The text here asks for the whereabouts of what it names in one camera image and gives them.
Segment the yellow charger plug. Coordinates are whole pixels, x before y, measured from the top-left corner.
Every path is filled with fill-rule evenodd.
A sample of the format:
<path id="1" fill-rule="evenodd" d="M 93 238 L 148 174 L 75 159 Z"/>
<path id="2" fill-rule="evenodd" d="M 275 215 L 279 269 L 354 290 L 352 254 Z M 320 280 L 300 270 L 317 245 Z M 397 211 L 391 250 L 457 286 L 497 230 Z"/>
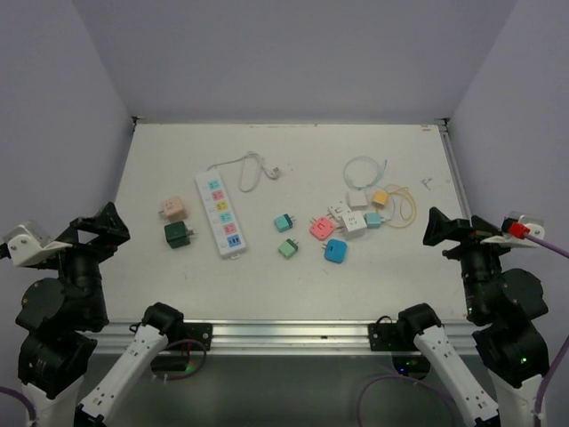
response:
<path id="1" fill-rule="evenodd" d="M 371 204 L 376 209 L 384 209 L 389 206 L 391 195 L 383 189 L 376 190 L 373 194 Z"/>

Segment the beige cube socket adapter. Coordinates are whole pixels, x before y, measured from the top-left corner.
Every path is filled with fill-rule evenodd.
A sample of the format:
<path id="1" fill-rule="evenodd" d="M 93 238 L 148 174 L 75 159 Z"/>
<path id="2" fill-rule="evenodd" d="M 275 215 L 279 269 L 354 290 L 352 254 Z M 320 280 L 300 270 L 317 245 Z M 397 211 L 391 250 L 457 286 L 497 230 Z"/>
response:
<path id="1" fill-rule="evenodd" d="M 163 200 L 159 214 L 169 222 L 184 221 L 187 218 L 186 207 L 179 196 Z"/>

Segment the light teal charger plug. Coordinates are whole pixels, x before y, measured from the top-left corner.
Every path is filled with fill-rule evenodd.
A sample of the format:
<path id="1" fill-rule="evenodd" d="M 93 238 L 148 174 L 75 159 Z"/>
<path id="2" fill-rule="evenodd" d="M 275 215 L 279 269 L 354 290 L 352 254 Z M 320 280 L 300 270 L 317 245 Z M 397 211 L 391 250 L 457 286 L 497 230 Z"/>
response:
<path id="1" fill-rule="evenodd" d="M 370 230 L 379 229 L 385 223 L 383 216 L 377 212 L 365 213 L 364 218 L 366 227 Z"/>

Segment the dark green charger plug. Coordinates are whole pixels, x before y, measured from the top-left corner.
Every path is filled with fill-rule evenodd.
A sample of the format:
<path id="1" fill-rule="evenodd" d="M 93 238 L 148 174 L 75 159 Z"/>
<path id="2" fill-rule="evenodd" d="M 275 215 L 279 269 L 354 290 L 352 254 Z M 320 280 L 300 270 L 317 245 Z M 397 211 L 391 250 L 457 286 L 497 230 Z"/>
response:
<path id="1" fill-rule="evenodd" d="M 189 246 L 194 230 L 184 221 L 171 222 L 164 225 L 164 237 L 171 249 Z"/>

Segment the white cube socket adapter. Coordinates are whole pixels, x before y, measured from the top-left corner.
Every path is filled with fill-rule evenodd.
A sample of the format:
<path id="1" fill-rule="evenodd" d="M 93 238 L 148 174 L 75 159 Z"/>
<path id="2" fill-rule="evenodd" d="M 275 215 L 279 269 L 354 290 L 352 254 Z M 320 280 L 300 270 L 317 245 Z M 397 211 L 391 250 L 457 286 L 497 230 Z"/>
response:
<path id="1" fill-rule="evenodd" d="M 367 230 L 364 215 L 359 212 L 344 213 L 341 217 L 341 226 L 343 228 L 343 237 L 347 240 L 360 238 Z"/>

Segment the white rectangular charger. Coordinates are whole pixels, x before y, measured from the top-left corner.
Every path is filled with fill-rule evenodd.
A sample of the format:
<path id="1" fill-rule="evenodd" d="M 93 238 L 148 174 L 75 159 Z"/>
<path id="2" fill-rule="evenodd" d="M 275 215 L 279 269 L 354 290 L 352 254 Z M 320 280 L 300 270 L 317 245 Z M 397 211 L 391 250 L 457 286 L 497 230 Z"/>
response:
<path id="1" fill-rule="evenodd" d="M 365 192 L 362 190 L 350 190 L 347 193 L 347 204 L 352 210 L 366 209 L 368 201 Z"/>

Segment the blue charger plug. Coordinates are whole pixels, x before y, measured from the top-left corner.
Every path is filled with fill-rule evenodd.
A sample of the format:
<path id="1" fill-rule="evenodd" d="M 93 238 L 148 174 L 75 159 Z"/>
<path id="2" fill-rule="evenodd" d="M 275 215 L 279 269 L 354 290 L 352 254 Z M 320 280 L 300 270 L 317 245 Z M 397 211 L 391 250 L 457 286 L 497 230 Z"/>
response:
<path id="1" fill-rule="evenodd" d="M 328 262 L 341 264 L 346 260 L 348 248 L 346 241 L 331 238 L 322 244 L 324 259 Z"/>

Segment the white power strip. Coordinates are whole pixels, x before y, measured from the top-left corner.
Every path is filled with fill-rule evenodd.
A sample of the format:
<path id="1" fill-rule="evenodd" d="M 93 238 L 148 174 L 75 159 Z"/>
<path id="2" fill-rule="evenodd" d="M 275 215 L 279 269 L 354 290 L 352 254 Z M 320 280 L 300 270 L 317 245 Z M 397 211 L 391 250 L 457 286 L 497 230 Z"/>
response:
<path id="1" fill-rule="evenodd" d="M 236 259 L 248 246 L 221 175 L 214 169 L 198 173 L 195 182 L 222 259 Z"/>

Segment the pink cube socket adapter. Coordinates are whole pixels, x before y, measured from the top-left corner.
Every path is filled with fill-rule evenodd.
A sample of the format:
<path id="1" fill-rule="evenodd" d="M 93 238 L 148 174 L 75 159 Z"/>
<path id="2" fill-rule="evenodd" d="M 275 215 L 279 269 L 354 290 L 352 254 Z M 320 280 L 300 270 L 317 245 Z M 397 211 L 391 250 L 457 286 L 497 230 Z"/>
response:
<path id="1" fill-rule="evenodd" d="M 309 233 L 319 241 L 325 241 L 336 230 L 335 224 L 328 217 L 320 217 L 311 221 Z"/>

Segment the white round travel adapter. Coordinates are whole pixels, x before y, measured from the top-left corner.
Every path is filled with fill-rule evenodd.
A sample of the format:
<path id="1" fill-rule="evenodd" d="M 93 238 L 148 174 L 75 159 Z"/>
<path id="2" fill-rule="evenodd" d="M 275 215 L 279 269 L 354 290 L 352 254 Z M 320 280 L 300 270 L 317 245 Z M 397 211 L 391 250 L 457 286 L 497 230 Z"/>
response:
<path id="1" fill-rule="evenodd" d="M 327 212 L 331 219 L 334 219 L 336 222 L 340 222 L 342 215 L 350 214 L 351 209 L 343 200 L 339 200 L 332 202 L 327 206 Z"/>

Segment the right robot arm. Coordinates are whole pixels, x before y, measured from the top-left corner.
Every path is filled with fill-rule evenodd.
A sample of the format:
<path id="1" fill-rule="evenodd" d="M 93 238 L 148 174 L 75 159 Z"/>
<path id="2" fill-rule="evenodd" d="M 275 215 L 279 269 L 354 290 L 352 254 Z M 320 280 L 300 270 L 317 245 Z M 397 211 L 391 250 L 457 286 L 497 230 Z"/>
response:
<path id="1" fill-rule="evenodd" d="M 461 265 L 472 337 L 492 379 L 495 398 L 485 394 L 450 344 L 445 327 L 426 303 L 399 313 L 396 338 L 417 349 L 435 368 L 468 426 L 544 426 L 544 397 L 553 373 L 548 346 L 533 320 L 548 313 L 541 281 L 523 269 L 504 270 L 500 258 L 513 248 L 543 244 L 544 221 L 511 213 L 500 227 L 474 215 L 449 219 L 429 210 L 426 246 L 446 240 L 456 246 L 442 255 Z"/>

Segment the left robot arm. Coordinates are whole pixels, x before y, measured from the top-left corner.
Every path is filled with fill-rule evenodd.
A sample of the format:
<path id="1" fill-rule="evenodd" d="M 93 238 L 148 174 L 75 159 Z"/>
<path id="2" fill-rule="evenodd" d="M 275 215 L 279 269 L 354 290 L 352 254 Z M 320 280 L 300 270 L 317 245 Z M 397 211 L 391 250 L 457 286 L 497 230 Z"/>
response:
<path id="1" fill-rule="evenodd" d="M 29 286 L 15 319 L 28 333 L 20 347 L 18 377 L 33 406 L 28 413 L 32 425 L 109 426 L 150 362 L 184 341 L 182 313 L 155 303 L 101 382 L 85 398 L 77 397 L 98 344 L 87 333 L 109 323 L 100 265 L 129 238 L 112 202 L 94 216 L 74 219 L 56 238 L 35 222 L 4 237 L 3 249 L 14 266 L 57 274 Z"/>

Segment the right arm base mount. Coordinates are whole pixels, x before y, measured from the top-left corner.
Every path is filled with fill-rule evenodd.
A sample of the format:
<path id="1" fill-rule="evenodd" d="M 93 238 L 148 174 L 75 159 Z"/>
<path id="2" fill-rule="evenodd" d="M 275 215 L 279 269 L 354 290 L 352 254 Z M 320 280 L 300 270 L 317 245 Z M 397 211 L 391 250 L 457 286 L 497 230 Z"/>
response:
<path id="1" fill-rule="evenodd" d="M 370 350 L 399 351 L 404 349 L 397 323 L 388 315 L 379 317 L 367 326 L 367 336 Z"/>

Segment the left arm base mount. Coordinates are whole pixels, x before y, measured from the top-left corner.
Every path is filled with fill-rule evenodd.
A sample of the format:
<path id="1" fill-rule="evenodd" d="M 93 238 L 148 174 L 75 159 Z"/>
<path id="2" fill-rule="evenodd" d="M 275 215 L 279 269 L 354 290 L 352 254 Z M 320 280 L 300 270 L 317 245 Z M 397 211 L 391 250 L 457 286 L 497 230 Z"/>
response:
<path id="1" fill-rule="evenodd" d="M 212 325 L 208 323 L 187 324 L 181 320 L 166 322 L 163 325 L 150 322 L 132 324 L 129 330 L 134 333 L 132 342 L 125 354 L 141 359 L 153 358 L 163 351 L 198 350 L 206 353 L 211 347 Z"/>

